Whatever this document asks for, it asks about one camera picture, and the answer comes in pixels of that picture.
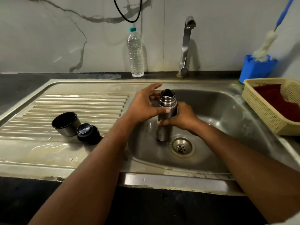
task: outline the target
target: drain strainer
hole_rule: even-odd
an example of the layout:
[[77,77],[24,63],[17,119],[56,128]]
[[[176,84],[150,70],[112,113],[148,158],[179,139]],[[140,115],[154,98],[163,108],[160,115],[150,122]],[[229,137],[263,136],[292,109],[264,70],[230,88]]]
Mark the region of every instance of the drain strainer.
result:
[[186,137],[173,136],[172,142],[169,144],[170,150],[177,156],[190,157],[195,151],[195,145]]

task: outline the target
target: countertop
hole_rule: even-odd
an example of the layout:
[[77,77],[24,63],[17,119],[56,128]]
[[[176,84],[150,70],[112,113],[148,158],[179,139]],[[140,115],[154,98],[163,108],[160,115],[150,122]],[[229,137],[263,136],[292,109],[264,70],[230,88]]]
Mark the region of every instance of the countertop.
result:
[[[238,79],[240,72],[192,72],[190,79]],[[147,79],[178,79],[176,72]],[[130,73],[0,74],[0,114],[49,79],[132,79]],[[0,177],[0,223],[27,224],[60,182]],[[107,224],[266,224],[247,197],[117,187]]]

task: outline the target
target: yellow plastic basket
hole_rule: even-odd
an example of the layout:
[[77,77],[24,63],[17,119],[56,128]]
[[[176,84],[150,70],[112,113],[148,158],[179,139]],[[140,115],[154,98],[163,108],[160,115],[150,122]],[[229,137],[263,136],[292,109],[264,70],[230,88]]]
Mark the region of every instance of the yellow plastic basket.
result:
[[283,117],[253,88],[265,84],[281,84],[280,92],[284,99],[300,106],[300,82],[285,78],[259,78],[245,80],[244,84],[242,97],[273,133],[285,136],[300,135],[300,122]]

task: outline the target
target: cleaning brush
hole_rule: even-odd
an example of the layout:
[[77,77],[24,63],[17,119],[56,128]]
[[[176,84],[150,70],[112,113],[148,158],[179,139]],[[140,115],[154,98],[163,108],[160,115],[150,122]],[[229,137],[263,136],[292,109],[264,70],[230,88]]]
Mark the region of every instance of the cleaning brush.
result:
[[272,45],[272,43],[275,41],[275,39],[278,37],[278,33],[276,32],[276,29],[282,23],[283,19],[285,18],[287,11],[289,10],[292,2],[293,2],[293,0],[289,0],[289,2],[287,3],[287,6],[281,13],[278,21],[276,22],[275,29],[272,31],[269,31],[267,33],[264,43],[261,45],[261,47],[257,51],[253,52],[252,57],[256,61],[264,62],[268,59],[268,57],[267,57],[268,50],[269,50],[270,46]]

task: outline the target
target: water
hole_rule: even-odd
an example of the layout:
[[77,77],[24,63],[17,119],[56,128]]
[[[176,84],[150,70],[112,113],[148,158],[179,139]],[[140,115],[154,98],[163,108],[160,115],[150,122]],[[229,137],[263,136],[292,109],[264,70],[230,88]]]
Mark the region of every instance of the water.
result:
[[131,67],[131,74],[134,77],[144,75],[144,59],[143,48],[140,35],[136,31],[130,32],[128,43],[129,63]]

